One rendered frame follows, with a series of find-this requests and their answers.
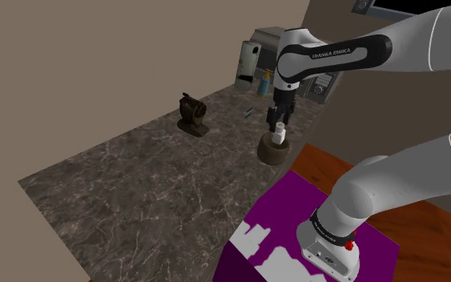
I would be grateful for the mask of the purple patterned robot stand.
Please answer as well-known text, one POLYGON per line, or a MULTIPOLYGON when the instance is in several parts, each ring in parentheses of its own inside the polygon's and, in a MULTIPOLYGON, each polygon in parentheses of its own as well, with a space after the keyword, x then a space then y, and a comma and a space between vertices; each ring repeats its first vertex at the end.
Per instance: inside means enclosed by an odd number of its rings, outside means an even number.
MULTIPOLYGON (((306 260, 296 238, 299 224, 327 198, 288 172, 252 206, 223 247, 212 282, 338 282, 306 260)), ((364 223, 356 230, 360 270, 346 282, 393 282, 400 246, 364 223)))

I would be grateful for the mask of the small white bottle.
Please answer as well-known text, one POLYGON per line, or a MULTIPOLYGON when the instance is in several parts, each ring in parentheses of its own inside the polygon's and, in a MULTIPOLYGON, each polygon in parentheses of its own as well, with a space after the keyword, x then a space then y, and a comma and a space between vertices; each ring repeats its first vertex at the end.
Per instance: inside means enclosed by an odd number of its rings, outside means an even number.
POLYGON ((272 133, 272 142, 281 145, 285 141, 286 129, 283 122, 277 122, 272 133))

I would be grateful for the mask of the blue spray bottle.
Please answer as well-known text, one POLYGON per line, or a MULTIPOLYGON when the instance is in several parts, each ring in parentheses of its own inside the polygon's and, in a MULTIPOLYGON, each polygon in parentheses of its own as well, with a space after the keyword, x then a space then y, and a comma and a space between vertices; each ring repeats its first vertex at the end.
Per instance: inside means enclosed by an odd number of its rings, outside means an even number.
POLYGON ((271 73, 272 71, 269 69, 264 72, 256 92, 258 97, 264 98, 266 96, 271 81, 271 73))

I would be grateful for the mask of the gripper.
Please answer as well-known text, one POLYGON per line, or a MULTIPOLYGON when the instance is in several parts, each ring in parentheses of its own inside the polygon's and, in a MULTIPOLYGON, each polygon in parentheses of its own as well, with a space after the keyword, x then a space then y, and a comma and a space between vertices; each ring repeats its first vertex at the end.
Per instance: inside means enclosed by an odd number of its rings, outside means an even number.
POLYGON ((288 125, 296 105, 296 90, 284 91, 275 89, 273 93, 273 100, 275 106, 268 108, 266 118, 270 132, 274 132, 276 130, 276 124, 279 120, 278 115, 284 115, 283 123, 288 125))

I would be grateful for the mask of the brown round bowl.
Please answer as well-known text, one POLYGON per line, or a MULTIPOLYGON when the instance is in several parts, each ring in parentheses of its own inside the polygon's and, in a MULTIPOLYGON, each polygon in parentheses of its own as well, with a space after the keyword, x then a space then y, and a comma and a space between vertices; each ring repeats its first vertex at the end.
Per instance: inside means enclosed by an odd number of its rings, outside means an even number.
POLYGON ((267 165, 279 165, 285 160, 289 148, 290 142, 287 139, 281 144, 274 143, 272 141, 272 133, 269 131, 260 138, 257 156, 259 160, 267 165))

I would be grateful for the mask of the pale grey coffee machine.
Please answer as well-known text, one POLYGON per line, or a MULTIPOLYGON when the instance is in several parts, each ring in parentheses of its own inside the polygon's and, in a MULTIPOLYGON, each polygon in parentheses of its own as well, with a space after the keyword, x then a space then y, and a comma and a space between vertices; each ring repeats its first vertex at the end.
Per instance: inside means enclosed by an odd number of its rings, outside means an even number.
POLYGON ((239 91, 249 91, 256 72, 261 45, 258 42, 243 41, 239 63, 236 72, 235 88, 239 91))

